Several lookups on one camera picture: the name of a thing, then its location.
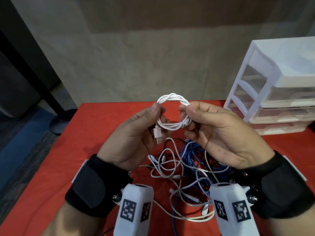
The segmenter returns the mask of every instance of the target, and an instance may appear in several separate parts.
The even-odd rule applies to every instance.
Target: forearm
[[[99,236],[104,224],[105,219],[84,214],[65,202],[41,236]]]
[[[314,235],[315,206],[291,219],[270,219],[270,227],[275,236]]]

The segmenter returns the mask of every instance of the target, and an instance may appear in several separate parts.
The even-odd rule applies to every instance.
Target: red table
[[[224,101],[205,102],[218,106],[224,103]],[[40,235],[63,203],[71,180],[83,161],[98,152],[103,142],[121,122],[151,105],[152,102],[82,104],[3,222],[0,235]],[[163,105],[167,110],[165,115],[177,121],[179,103],[166,102]],[[183,130],[174,132],[172,137],[184,138]],[[297,166],[314,191],[315,134],[307,129],[301,133],[265,136],[264,139],[273,149],[286,155]],[[158,154],[161,148],[162,146],[158,146],[154,149],[153,155]],[[153,179],[150,173],[151,170],[145,167],[138,168],[132,174],[134,183],[153,186],[156,201],[171,212],[169,189],[173,187],[172,183],[165,179]],[[183,213],[196,210],[180,204],[178,209]],[[117,212],[118,207],[108,217],[106,228],[115,225]],[[269,234],[262,220],[258,219],[257,225],[262,235]],[[175,220],[175,227],[179,236],[220,235],[215,217],[205,223]],[[171,217],[154,204],[149,235],[163,234],[173,235]]]

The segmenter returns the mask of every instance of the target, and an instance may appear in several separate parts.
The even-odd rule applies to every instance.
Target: wrist strap
[[[116,206],[112,197],[132,180],[127,170],[104,162],[94,154],[77,174],[65,200],[87,215],[106,217]]]
[[[236,182],[250,186],[261,218],[293,218],[310,209],[315,197],[292,165],[277,151],[268,162],[236,171]]]

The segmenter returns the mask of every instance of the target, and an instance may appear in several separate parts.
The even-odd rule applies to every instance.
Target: black cable
[[[112,227],[112,228],[106,230],[106,231],[102,234],[102,236],[104,236],[104,235],[107,234],[109,231],[113,230],[114,228],[115,228],[115,227]]]

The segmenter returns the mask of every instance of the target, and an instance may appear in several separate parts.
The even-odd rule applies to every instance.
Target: wall
[[[77,105],[225,99],[251,40],[314,16],[314,0],[11,1]]]

